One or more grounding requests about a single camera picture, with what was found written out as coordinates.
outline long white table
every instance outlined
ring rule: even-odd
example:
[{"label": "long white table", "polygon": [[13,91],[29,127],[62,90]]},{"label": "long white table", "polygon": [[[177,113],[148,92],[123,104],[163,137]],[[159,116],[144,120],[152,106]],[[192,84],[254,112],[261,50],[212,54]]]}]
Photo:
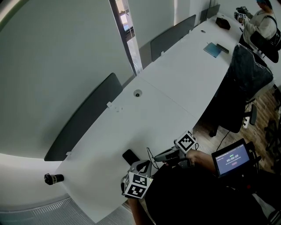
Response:
[{"label": "long white table", "polygon": [[[227,19],[231,29],[220,28],[217,17]],[[141,78],[199,119],[229,68],[234,47],[242,35],[239,27],[237,21],[221,14],[212,17],[145,68]],[[203,50],[210,42],[222,45],[230,53],[221,52],[214,58]]]},{"label": "long white table", "polygon": [[[153,155],[170,148],[210,103],[241,35],[235,22],[228,19],[228,32],[214,24],[215,19],[195,28],[135,78],[57,169],[65,178],[60,185],[94,222],[126,200],[120,179],[130,166],[122,154],[131,149],[144,160],[149,159],[147,147]],[[213,58],[203,51],[207,42],[221,44],[230,54]],[[133,95],[137,89],[143,92],[139,98]]]}]

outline office chair armrest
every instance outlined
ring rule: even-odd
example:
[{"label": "office chair armrest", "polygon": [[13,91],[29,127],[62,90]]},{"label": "office chair armrest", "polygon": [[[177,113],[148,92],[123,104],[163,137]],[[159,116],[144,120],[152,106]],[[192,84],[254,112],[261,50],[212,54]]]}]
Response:
[{"label": "office chair armrest", "polygon": [[248,104],[250,104],[251,102],[253,102],[253,101],[255,101],[255,98],[253,98],[251,101],[249,101],[249,102],[246,102],[246,104],[245,105],[248,105]]},{"label": "office chair armrest", "polygon": [[252,105],[252,110],[250,112],[246,112],[244,117],[250,117],[250,124],[255,125],[256,123],[256,116],[257,116],[257,108],[255,105]]}]

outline smartphone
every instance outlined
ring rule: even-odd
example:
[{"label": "smartphone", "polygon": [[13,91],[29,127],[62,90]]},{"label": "smartphone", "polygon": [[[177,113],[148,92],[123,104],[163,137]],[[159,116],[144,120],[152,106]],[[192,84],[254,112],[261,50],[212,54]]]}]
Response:
[{"label": "smartphone", "polygon": [[127,150],[122,156],[130,166],[133,163],[140,161],[140,159],[133,153],[131,149]]},{"label": "smartphone", "polygon": [[229,53],[229,50],[227,50],[226,48],[222,47],[221,45],[217,44],[216,45],[219,49],[221,49],[222,51],[224,51],[225,53]]}]

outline black cylinder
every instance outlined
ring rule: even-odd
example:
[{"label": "black cylinder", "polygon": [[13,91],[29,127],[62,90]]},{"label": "black cylinder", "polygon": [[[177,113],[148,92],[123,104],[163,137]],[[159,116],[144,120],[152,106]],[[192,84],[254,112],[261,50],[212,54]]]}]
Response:
[{"label": "black cylinder", "polygon": [[45,174],[44,179],[46,184],[53,185],[55,183],[64,181],[65,178],[63,177],[62,174],[57,174],[57,175]]}]

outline display screen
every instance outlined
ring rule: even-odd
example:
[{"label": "display screen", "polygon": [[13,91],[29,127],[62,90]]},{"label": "display screen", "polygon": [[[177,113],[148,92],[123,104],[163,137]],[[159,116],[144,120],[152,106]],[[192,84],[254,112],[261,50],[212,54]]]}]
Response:
[{"label": "display screen", "polygon": [[216,163],[218,165],[220,175],[243,165],[249,160],[249,156],[243,144],[221,156],[216,157]]}]

